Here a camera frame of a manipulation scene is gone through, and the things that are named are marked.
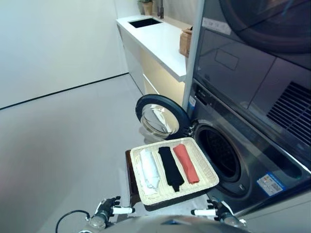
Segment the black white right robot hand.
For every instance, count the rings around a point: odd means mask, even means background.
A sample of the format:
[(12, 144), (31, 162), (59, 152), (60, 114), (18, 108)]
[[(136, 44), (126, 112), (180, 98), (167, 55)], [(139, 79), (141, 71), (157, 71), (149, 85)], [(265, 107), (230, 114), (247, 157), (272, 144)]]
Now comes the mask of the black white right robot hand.
[(216, 221), (224, 221), (226, 218), (234, 216), (227, 204), (217, 199), (208, 199), (205, 209), (193, 209), (190, 213), (193, 216), (207, 217)]

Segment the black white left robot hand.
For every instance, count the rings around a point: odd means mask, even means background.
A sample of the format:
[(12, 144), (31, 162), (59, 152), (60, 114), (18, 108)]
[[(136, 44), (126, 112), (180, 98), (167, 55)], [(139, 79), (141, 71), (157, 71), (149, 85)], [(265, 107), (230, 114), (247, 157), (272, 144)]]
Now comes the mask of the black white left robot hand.
[(100, 215), (109, 218), (114, 215), (132, 214), (135, 212), (135, 208), (133, 207), (120, 206), (120, 200), (121, 200), (120, 196), (104, 199), (97, 206), (94, 215)]

